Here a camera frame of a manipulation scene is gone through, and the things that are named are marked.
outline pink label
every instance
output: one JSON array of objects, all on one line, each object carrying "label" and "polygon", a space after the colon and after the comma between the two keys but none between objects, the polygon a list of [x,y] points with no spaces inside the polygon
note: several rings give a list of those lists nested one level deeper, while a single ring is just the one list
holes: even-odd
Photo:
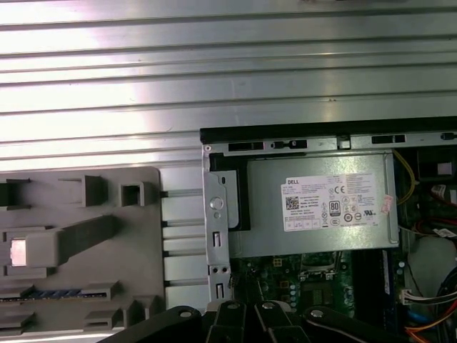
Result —
[{"label": "pink label", "polygon": [[383,206],[381,207],[381,213],[388,214],[391,211],[392,202],[393,202],[393,197],[391,197],[390,195],[385,195],[384,203],[383,203]]}]

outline yellow wire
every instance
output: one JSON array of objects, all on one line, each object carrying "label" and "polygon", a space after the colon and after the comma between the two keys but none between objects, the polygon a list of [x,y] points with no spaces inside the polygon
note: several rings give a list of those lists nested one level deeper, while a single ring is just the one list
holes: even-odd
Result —
[{"label": "yellow wire", "polygon": [[408,334],[413,337],[413,339],[416,341],[416,342],[419,342],[419,343],[427,343],[426,340],[422,339],[421,337],[419,337],[417,334],[414,334],[414,332],[411,332],[409,331]]},{"label": "yellow wire", "polygon": [[400,153],[396,150],[393,150],[393,154],[395,155],[395,157],[397,158],[397,160],[400,161],[400,163],[405,167],[406,171],[408,172],[409,174],[409,177],[411,179],[411,185],[409,187],[409,190],[408,192],[405,194],[404,197],[400,198],[398,201],[397,201],[397,205],[401,205],[401,204],[404,204],[405,202],[407,202],[409,200],[409,198],[411,198],[411,196],[413,195],[414,193],[414,189],[416,188],[416,178],[414,176],[414,171],[413,169],[411,168],[411,166],[408,164],[408,162],[403,158],[403,156],[400,155]]},{"label": "yellow wire", "polygon": [[407,329],[409,332],[419,332],[419,331],[427,330],[427,329],[430,329],[431,327],[434,327],[434,326],[440,324],[441,322],[444,322],[446,319],[448,319],[453,314],[454,314],[454,311],[452,311],[451,313],[447,314],[446,316],[444,316],[440,320],[437,320],[436,322],[430,323],[430,324],[428,324],[428,325],[426,325],[424,327],[406,327],[405,329]]}]

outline screw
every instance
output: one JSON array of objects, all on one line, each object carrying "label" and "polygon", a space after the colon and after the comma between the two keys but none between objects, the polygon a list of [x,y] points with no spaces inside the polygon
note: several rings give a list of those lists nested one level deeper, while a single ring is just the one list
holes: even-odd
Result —
[{"label": "screw", "polygon": [[265,304],[262,305],[262,307],[264,309],[273,309],[274,308],[274,304],[272,304],[270,302],[266,302]]},{"label": "screw", "polygon": [[228,309],[238,309],[239,307],[240,307],[240,304],[238,304],[236,302],[227,306]]},{"label": "screw", "polygon": [[190,313],[189,311],[184,311],[184,312],[181,312],[179,314],[180,317],[183,317],[183,318],[189,318],[192,316],[192,313]]},{"label": "screw", "polygon": [[222,209],[222,207],[224,207],[224,201],[219,198],[219,197],[214,197],[213,199],[211,199],[211,201],[209,202],[209,206],[212,208],[212,209]]},{"label": "screw", "polygon": [[322,318],[323,312],[320,309],[314,309],[313,311],[311,311],[311,316],[314,318]]}]

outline barcode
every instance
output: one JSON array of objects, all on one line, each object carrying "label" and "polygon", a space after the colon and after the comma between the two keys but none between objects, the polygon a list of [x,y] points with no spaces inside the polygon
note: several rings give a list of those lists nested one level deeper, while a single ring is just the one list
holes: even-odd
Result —
[{"label": "barcode", "polygon": [[300,204],[298,197],[286,197],[286,208],[287,209],[299,209]]}]

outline green circuit board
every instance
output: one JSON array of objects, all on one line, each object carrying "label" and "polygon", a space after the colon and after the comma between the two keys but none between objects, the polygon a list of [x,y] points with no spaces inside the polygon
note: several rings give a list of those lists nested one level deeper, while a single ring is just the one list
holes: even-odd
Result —
[{"label": "green circuit board", "polygon": [[351,253],[340,252],[333,271],[319,272],[334,259],[335,253],[294,254],[232,259],[231,266],[238,275],[258,276],[264,300],[286,302],[298,314],[321,305],[353,317]]}]

